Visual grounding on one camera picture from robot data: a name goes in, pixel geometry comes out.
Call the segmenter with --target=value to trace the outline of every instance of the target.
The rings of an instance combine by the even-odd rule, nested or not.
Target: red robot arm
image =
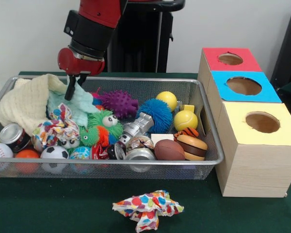
[[[72,37],[68,48],[58,54],[58,66],[69,75],[65,95],[71,100],[76,78],[80,85],[88,75],[104,69],[104,52],[128,0],[81,0],[79,11],[70,11],[64,32]]]

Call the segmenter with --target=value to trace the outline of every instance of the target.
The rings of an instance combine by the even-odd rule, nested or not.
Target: shape sorter box
[[[291,184],[291,115],[283,103],[223,102],[216,166],[224,197],[284,197]]]
[[[252,71],[262,72],[258,62],[247,48],[203,48],[198,80],[206,94],[212,71]]]
[[[222,100],[281,103],[263,72],[212,71],[207,98],[217,126]]]

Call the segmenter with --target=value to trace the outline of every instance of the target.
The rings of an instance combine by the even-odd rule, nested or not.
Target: circular hole
[[[246,77],[233,77],[227,81],[228,87],[238,94],[255,96],[261,92],[262,87],[256,81]]]
[[[264,112],[249,113],[246,117],[246,123],[262,133],[273,133],[280,128],[279,120]]]
[[[219,61],[231,66],[240,65],[241,63],[243,63],[243,59],[240,56],[230,52],[221,54],[219,56]]]

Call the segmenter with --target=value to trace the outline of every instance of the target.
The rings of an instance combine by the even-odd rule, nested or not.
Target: brown football
[[[154,148],[158,160],[185,160],[184,149],[175,141],[161,140]]]

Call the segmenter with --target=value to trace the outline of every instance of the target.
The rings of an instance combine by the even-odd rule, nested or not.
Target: yellow tennis ball
[[[178,132],[184,130],[187,127],[192,127],[196,129],[197,125],[197,116],[189,110],[183,110],[178,112],[174,118],[174,126]]]
[[[164,101],[173,112],[177,106],[177,98],[170,91],[163,91],[156,96],[156,99]]]

